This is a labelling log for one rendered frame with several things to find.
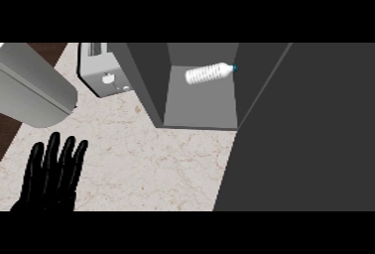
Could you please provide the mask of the grey open cabinet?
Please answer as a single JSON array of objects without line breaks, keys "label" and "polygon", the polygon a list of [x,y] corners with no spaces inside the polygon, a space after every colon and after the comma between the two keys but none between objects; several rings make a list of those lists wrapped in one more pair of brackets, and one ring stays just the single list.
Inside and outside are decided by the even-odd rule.
[{"label": "grey open cabinet", "polygon": [[[288,43],[111,43],[148,116],[158,128],[236,131],[288,51]],[[238,70],[198,84],[188,70],[217,64]]]}]

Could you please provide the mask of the white ribbed water bottle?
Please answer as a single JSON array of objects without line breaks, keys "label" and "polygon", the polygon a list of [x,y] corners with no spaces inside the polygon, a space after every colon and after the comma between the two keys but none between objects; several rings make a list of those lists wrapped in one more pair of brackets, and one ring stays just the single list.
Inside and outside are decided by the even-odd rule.
[{"label": "white ribbed water bottle", "polygon": [[226,78],[232,72],[238,71],[235,64],[216,63],[195,67],[185,72],[185,79],[189,84],[198,84],[216,79]]}]

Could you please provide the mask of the dark grey cabinet door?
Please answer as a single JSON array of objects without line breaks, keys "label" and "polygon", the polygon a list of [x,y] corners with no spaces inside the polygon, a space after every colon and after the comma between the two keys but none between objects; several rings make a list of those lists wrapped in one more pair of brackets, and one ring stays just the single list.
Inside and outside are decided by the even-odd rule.
[{"label": "dark grey cabinet door", "polygon": [[236,135],[216,210],[375,210],[375,44],[296,44]]}]

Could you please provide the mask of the silver toaster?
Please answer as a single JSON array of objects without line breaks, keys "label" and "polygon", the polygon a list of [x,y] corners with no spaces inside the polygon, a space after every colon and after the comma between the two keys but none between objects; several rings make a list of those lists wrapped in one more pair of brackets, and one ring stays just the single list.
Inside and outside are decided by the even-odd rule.
[{"label": "silver toaster", "polygon": [[80,43],[77,74],[99,98],[133,90],[107,43]]}]

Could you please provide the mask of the pale grey rounded appliance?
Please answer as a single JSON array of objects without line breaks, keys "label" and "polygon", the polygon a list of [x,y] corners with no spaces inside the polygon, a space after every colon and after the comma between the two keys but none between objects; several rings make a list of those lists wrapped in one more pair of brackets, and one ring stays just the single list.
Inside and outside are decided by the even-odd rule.
[{"label": "pale grey rounded appliance", "polygon": [[34,128],[73,114],[78,91],[27,43],[0,43],[0,113]]}]

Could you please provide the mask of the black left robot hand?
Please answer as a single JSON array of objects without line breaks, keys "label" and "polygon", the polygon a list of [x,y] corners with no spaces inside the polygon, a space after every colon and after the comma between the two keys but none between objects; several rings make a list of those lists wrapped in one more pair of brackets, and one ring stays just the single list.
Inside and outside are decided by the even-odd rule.
[{"label": "black left robot hand", "polygon": [[73,212],[76,210],[77,187],[83,172],[89,141],[76,145],[70,136],[61,145],[61,133],[55,132],[49,144],[34,144],[19,199],[11,210],[14,212]]}]

